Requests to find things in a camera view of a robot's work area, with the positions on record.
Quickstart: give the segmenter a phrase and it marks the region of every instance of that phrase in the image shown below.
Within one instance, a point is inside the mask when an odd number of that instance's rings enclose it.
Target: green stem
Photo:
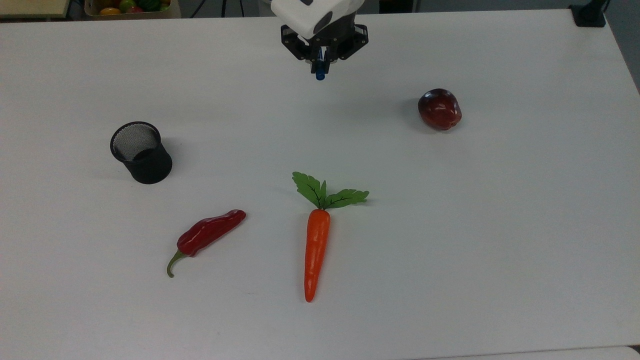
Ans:
[[[173,266],[173,263],[184,257],[186,257],[186,255],[180,250],[175,252],[175,255],[171,258],[171,261],[169,261],[169,265],[166,266],[166,274],[169,275],[169,277],[173,277],[173,273],[171,272],[171,266]]]

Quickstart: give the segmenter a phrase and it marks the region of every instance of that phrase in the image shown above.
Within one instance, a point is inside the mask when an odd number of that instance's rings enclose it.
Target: fake carrot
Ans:
[[[320,181],[300,172],[293,173],[293,181],[298,192],[306,197],[317,209],[311,211],[307,222],[307,248],[305,249],[305,300],[312,302],[316,295],[320,270],[324,261],[331,216],[328,208],[342,208],[347,205],[366,202],[369,192],[344,189],[333,195],[326,194],[326,181]]]

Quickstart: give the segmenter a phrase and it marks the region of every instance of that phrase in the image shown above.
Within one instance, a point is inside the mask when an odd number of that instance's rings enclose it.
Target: green leaf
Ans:
[[[293,182],[298,185],[298,192],[306,197],[318,209],[323,208],[324,199],[326,198],[326,182],[320,185],[320,181],[314,179],[313,176],[302,174],[301,172],[293,173]]]
[[[321,209],[325,209],[324,207],[324,202],[326,200],[326,181],[322,182],[322,185],[320,186],[320,208]]]
[[[344,189],[339,193],[329,195],[324,200],[324,209],[342,208],[347,205],[358,204],[359,202],[367,202],[366,197],[369,192],[361,192],[360,190]]]

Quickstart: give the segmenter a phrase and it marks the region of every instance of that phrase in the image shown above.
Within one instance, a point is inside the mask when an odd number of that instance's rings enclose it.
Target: fruit basket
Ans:
[[[135,5],[137,9],[127,13]],[[154,6],[160,3],[162,8]],[[179,19],[178,0],[86,0],[84,12],[91,20]]]

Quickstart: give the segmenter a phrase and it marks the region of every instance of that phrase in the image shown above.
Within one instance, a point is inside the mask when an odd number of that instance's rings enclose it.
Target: mesh cup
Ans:
[[[111,153],[137,182],[143,184],[162,181],[173,165],[162,145],[160,132],[142,121],[125,124],[113,134]]]

